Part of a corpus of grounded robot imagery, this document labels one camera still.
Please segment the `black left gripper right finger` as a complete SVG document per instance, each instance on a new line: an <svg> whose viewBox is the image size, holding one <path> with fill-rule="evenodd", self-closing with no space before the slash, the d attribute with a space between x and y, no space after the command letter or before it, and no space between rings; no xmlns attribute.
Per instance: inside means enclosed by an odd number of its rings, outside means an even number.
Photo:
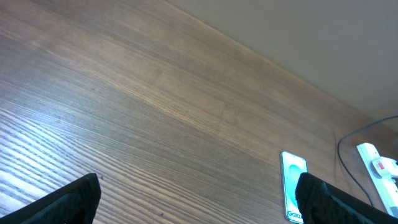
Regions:
<svg viewBox="0 0 398 224"><path fill-rule="evenodd" d="M308 172L300 175L295 197L304 224L397 224L397 218Z"/></svg>

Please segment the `Galaxy smartphone with cyan screen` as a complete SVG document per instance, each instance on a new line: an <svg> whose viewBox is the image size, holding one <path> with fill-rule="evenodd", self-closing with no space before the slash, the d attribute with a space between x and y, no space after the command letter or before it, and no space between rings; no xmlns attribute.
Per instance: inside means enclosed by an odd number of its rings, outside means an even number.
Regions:
<svg viewBox="0 0 398 224"><path fill-rule="evenodd" d="M308 172L304 158L291 152L282 151L280 154L280 169L282 177L282 192L284 196L285 217L293 223L303 223L299 212L295 190L302 173Z"/></svg>

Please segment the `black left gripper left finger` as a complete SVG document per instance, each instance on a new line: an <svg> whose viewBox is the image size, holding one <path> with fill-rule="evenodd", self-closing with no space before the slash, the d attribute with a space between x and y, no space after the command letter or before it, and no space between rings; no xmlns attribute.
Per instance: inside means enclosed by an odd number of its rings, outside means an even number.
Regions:
<svg viewBox="0 0 398 224"><path fill-rule="evenodd" d="M101 198L98 176L89 173L1 218L4 224L92 224Z"/></svg>

